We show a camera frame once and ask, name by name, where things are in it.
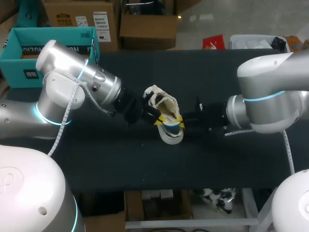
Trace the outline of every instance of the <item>white shelf frame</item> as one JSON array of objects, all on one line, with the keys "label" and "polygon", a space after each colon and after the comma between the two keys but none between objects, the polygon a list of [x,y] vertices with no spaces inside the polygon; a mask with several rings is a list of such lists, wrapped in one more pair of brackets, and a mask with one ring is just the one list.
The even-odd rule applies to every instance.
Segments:
[{"label": "white shelf frame", "polygon": [[258,213],[251,188],[243,188],[242,199],[247,218],[235,219],[190,219],[167,221],[132,221],[126,222],[126,230],[142,230],[153,228],[194,229],[217,226],[249,226],[249,232],[267,232],[272,224],[271,202],[275,190]]}]

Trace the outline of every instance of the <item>black cable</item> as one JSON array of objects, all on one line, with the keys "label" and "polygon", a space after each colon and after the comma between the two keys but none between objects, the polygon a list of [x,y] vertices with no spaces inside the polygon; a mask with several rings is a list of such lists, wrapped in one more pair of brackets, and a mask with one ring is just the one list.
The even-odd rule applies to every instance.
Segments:
[{"label": "black cable", "polygon": [[199,231],[203,231],[203,232],[209,232],[207,230],[203,230],[203,229],[197,229],[197,230],[193,230],[192,232],[199,232]]},{"label": "black cable", "polygon": [[175,231],[175,232],[186,232],[182,229],[177,229],[177,228],[160,228],[160,229],[154,229],[154,230],[149,231],[149,232],[155,232],[155,231],[161,231],[161,230]]}]

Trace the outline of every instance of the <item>yellow shoe tag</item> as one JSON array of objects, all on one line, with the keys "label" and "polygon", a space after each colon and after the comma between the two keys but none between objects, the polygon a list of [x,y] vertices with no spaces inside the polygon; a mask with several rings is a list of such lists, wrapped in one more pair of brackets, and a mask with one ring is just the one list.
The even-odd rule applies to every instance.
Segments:
[{"label": "yellow shoe tag", "polygon": [[154,125],[162,125],[163,124],[162,122],[166,122],[166,119],[161,114],[160,117],[158,118],[158,120],[154,123]]},{"label": "yellow shoe tag", "polygon": [[[176,122],[182,122],[183,117],[180,115],[177,119]],[[166,122],[166,119],[163,117],[163,115],[160,115],[159,119],[154,123],[154,125],[162,125],[162,122]],[[180,123],[180,127],[184,128],[184,123]]]},{"label": "yellow shoe tag", "polygon": [[[183,117],[180,115],[177,119],[176,119],[176,122],[182,122],[183,121]],[[180,123],[180,127],[181,128],[184,128],[184,123]]]}]

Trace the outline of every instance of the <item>white bin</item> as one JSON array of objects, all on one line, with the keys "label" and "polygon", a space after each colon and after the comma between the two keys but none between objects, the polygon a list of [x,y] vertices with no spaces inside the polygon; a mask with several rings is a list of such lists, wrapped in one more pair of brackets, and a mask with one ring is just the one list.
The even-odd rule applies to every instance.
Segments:
[{"label": "white bin", "polygon": [[228,48],[229,49],[236,49],[235,48],[235,44],[237,41],[262,41],[262,40],[266,40],[270,45],[271,43],[273,42],[274,38],[275,37],[278,37],[284,41],[286,41],[286,46],[285,46],[285,50],[284,52],[287,53],[287,52],[291,52],[290,51],[290,48],[289,48],[289,45],[288,45],[288,42],[285,38],[281,37],[281,36],[276,36],[276,35],[232,35],[231,38],[230,38],[230,42],[228,44]]}]

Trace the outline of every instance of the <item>red bag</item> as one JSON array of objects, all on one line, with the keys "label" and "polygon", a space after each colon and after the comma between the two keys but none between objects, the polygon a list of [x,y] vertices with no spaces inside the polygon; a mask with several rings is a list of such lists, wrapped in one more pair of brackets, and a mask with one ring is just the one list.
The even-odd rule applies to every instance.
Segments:
[{"label": "red bag", "polygon": [[203,49],[225,50],[223,35],[215,35],[203,39]]}]

